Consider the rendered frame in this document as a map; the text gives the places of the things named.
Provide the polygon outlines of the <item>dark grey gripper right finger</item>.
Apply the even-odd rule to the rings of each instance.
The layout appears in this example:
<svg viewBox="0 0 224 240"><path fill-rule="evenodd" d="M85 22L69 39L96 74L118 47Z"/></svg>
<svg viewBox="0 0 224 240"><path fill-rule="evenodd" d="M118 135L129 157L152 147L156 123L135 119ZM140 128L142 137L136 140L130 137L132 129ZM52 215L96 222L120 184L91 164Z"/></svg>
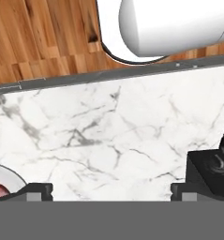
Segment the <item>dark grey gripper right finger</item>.
<svg viewBox="0 0 224 240"><path fill-rule="evenodd" d="M210 190L188 183L171 184L171 192L171 201L173 202L224 202L224 197L214 195Z"/></svg>

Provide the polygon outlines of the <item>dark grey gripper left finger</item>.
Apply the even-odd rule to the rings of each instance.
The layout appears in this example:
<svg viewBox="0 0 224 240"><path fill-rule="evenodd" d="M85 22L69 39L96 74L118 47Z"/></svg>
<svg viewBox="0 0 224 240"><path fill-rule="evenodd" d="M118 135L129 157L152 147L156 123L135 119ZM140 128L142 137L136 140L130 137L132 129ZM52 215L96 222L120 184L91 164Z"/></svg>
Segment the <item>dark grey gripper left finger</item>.
<svg viewBox="0 0 224 240"><path fill-rule="evenodd" d="M0 201L52 202L52 183L30 183L15 193L0 197Z"/></svg>

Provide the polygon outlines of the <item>white round plate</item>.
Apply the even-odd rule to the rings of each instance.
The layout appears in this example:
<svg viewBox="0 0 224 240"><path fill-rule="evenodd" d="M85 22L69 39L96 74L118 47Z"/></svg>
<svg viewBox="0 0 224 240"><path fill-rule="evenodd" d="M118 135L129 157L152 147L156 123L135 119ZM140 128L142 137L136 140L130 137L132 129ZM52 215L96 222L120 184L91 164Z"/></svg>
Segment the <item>white round plate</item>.
<svg viewBox="0 0 224 240"><path fill-rule="evenodd" d="M26 185L26 182L10 168L0 165L0 185L6 187L10 194L19 191Z"/></svg>

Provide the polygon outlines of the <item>white rounded cylinder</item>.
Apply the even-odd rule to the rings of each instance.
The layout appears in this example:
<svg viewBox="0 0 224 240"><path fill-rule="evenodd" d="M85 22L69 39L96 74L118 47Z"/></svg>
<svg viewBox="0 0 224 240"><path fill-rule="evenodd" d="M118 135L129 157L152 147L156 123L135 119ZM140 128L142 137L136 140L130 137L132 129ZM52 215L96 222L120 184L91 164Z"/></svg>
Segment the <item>white rounded cylinder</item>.
<svg viewBox="0 0 224 240"><path fill-rule="evenodd" d="M214 45L224 41L224 0L122 0L119 29L138 57Z"/></svg>

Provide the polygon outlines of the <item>white disc with black rim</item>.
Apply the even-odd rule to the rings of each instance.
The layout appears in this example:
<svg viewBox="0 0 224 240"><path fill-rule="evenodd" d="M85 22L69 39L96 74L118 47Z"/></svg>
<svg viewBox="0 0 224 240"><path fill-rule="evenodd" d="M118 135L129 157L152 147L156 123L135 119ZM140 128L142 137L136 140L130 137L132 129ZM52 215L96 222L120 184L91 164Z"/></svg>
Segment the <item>white disc with black rim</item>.
<svg viewBox="0 0 224 240"><path fill-rule="evenodd" d="M122 0L96 0L100 42L103 51L114 61L125 65L140 66L153 64L166 56L138 57L122 40L119 30L119 8Z"/></svg>

